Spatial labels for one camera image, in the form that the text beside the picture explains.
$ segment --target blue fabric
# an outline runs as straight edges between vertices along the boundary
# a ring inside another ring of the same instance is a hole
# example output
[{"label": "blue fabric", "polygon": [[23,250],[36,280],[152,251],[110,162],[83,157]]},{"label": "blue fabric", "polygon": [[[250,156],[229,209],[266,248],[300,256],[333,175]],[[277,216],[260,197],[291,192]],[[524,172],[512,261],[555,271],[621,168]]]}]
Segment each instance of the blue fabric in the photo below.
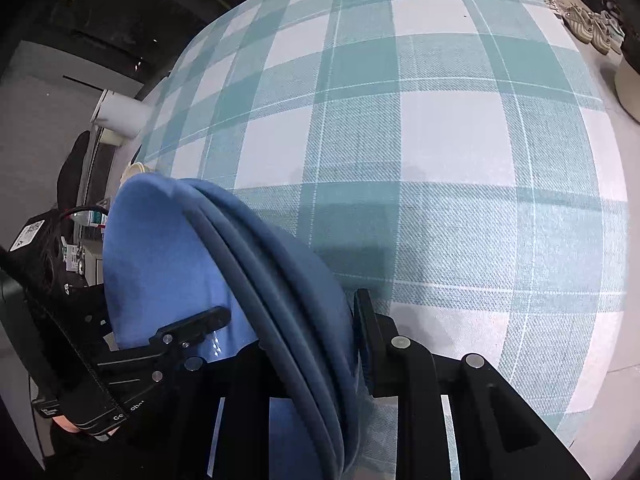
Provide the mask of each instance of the blue fabric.
[{"label": "blue fabric", "polygon": [[351,312],[312,251],[213,184],[142,174],[116,197],[103,254],[121,348],[219,304],[232,321],[200,355],[230,357],[260,338],[293,400],[271,403],[271,478],[319,478],[321,470],[338,478],[351,465],[358,447]]}]

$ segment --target label sticker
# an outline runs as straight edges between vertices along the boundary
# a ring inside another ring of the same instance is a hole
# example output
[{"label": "label sticker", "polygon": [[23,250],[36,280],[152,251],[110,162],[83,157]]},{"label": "label sticker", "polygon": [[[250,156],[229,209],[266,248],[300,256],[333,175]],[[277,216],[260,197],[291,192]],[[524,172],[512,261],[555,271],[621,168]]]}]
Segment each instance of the label sticker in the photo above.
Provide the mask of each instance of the label sticker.
[{"label": "label sticker", "polygon": [[15,251],[16,249],[20,249],[25,245],[29,245],[33,241],[33,239],[36,237],[36,234],[38,234],[38,231],[40,230],[43,224],[44,224],[44,220],[40,220],[35,224],[25,226],[24,229],[22,229],[22,231],[18,235],[18,237],[15,239],[15,242],[11,246],[11,249],[9,249],[9,252]]},{"label": "label sticker", "polygon": [[67,272],[78,272],[78,246],[67,244],[63,249]]}]

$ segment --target white container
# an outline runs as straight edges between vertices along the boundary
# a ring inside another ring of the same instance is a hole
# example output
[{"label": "white container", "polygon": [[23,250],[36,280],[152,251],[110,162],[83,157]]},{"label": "white container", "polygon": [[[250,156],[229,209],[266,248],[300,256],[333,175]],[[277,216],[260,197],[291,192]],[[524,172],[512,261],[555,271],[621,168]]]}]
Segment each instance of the white container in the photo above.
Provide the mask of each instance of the white container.
[{"label": "white container", "polygon": [[102,129],[102,135],[98,139],[101,144],[110,144],[111,146],[122,146],[126,141],[125,137],[107,128]]},{"label": "white container", "polygon": [[640,123],[640,74],[623,57],[614,78],[622,107]]},{"label": "white container", "polygon": [[152,107],[142,101],[105,90],[95,106],[91,122],[127,139],[135,139],[151,116],[151,111]]},{"label": "white container", "polygon": [[129,165],[129,167],[124,170],[122,173],[122,177],[120,178],[120,185],[124,184],[127,180],[129,180],[132,176],[137,175],[139,173],[153,173],[148,167],[146,167],[142,162],[134,162]]}]

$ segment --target bolt head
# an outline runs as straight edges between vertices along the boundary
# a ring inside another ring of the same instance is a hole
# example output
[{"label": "bolt head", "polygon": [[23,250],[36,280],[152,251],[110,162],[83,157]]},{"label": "bolt head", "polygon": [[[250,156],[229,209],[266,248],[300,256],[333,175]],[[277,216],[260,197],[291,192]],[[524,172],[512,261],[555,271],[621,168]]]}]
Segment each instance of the bolt head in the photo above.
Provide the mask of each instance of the bolt head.
[{"label": "bolt head", "polygon": [[184,362],[184,367],[188,371],[194,372],[196,370],[199,370],[203,363],[204,363],[204,359],[202,357],[192,356],[192,357],[189,357]]},{"label": "bolt head", "polygon": [[391,340],[391,344],[396,348],[404,350],[405,348],[409,348],[409,346],[411,345],[411,340],[408,337],[404,337],[403,335],[397,335]]},{"label": "bolt head", "polygon": [[465,361],[472,368],[482,368],[484,366],[484,358],[478,354],[469,354],[466,356]]}]

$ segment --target bed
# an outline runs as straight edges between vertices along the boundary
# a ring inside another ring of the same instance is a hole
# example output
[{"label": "bed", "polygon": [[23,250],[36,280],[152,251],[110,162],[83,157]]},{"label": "bed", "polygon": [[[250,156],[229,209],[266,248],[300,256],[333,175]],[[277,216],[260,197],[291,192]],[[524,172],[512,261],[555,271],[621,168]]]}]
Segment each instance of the bed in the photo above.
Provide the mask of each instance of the bed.
[{"label": "bed", "polygon": [[[622,320],[626,189],[542,0],[248,0],[159,91],[138,160],[231,190],[432,352],[484,355],[571,444]],[[392,477],[397,406],[364,415],[357,466]]]}]

